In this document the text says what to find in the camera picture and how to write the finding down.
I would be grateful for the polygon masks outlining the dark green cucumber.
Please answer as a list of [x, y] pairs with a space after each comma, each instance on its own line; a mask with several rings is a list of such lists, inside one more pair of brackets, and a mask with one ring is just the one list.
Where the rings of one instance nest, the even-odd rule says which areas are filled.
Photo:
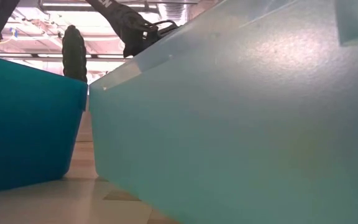
[[86, 47], [80, 31], [70, 25], [65, 30], [62, 39], [63, 74], [87, 83]]

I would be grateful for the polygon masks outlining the dark blue plastic bin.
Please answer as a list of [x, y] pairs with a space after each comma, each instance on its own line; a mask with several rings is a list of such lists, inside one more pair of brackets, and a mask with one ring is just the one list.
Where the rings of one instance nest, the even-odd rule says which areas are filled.
[[63, 177], [86, 83], [0, 59], [0, 191]]

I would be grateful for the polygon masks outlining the silver ribbed ventilation duct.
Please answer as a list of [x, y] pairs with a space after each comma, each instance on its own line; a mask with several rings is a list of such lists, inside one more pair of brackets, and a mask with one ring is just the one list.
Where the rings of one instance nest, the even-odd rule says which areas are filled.
[[190, 7], [188, 4], [160, 3], [157, 4], [157, 7], [160, 13], [161, 20], [171, 20], [179, 25], [185, 24], [189, 20]]

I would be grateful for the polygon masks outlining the translucent green plastic bin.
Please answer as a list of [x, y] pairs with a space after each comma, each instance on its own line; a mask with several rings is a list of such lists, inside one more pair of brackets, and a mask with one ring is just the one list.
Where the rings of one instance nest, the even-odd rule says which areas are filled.
[[358, 224], [358, 0], [223, 0], [89, 109], [97, 173], [182, 224]]

